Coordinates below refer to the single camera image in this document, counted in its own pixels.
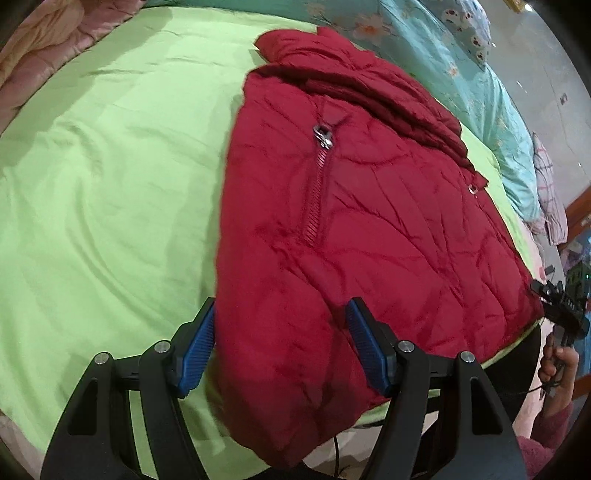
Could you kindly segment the person's right hand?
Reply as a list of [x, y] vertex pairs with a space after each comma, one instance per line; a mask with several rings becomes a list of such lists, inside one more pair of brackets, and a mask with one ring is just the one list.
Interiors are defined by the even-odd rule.
[[579, 354], [572, 347], [560, 346], [553, 334], [546, 338], [538, 375], [544, 384], [555, 387], [553, 394], [546, 394], [543, 417], [552, 417], [571, 404], [578, 364]]

